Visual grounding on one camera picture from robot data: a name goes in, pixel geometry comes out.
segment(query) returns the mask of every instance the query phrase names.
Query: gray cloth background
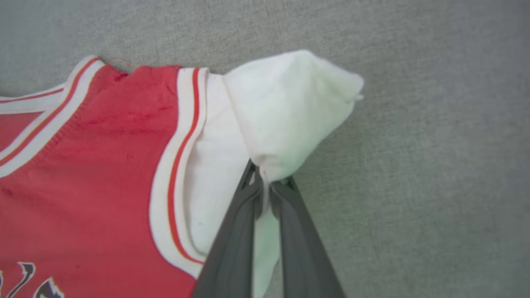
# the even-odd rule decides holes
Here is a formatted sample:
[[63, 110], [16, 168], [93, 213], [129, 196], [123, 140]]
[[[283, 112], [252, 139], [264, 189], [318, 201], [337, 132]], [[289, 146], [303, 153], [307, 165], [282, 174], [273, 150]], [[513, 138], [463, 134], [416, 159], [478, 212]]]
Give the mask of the gray cloth background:
[[309, 49], [366, 79], [295, 174], [347, 295], [525, 298], [529, 31], [528, 0], [0, 0], [0, 93], [89, 54], [224, 73]]

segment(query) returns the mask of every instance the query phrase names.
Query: white fabric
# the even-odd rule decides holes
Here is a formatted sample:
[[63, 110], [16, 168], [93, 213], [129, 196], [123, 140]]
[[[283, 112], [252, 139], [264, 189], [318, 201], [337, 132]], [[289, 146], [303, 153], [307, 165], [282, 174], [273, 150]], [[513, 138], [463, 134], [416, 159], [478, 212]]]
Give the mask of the white fabric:
[[351, 114], [363, 79], [307, 50], [248, 62], [224, 76], [246, 146], [262, 176], [294, 173]]
[[[308, 51], [208, 75], [206, 122], [191, 151], [184, 202], [191, 241], [208, 253], [249, 158], [268, 181], [293, 174], [352, 112], [363, 79]], [[280, 254], [270, 206], [254, 233], [253, 296], [263, 297]]]

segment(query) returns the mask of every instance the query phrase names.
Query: clothing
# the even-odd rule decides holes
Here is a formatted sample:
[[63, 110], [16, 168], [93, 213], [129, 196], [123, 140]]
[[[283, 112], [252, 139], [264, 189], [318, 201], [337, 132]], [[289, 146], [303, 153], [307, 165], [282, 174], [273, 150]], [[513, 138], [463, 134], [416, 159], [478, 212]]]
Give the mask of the clothing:
[[[0, 295], [188, 297], [251, 157], [240, 88], [207, 68], [129, 75], [90, 56], [64, 84], [0, 98]], [[266, 210], [256, 297], [279, 256]]]

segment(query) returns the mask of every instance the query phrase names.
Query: jersey neckline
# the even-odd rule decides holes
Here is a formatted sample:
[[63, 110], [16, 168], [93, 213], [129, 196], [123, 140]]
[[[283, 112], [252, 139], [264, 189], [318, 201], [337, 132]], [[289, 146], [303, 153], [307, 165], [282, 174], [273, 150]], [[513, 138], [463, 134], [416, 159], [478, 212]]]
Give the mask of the jersey neckline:
[[64, 84], [22, 97], [0, 97], [0, 115], [42, 112], [0, 151], [0, 178], [32, 160], [68, 122], [85, 100], [92, 78], [105, 64], [90, 55]]

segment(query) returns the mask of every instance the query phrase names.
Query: white and red striped trim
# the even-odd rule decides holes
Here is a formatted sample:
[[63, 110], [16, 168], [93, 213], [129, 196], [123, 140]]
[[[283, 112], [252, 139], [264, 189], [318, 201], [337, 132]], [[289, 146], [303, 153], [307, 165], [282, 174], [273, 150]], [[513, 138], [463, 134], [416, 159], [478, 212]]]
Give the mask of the white and red striped trim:
[[184, 174], [206, 119], [207, 68], [181, 68], [176, 90], [179, 118], [153, 179], [149, 223], [153, 240], [172, 265], [197, 278], [206, 256], [191, 241], [184, 214]]
[[0, 177], [30, 161], [51, 140], [81, 105], [92, 78], [103, 66], [95, 56], [88, 56], [62, 85], [25, 97], [0, 98], [0, 114], [43, 112], [0, 152]]

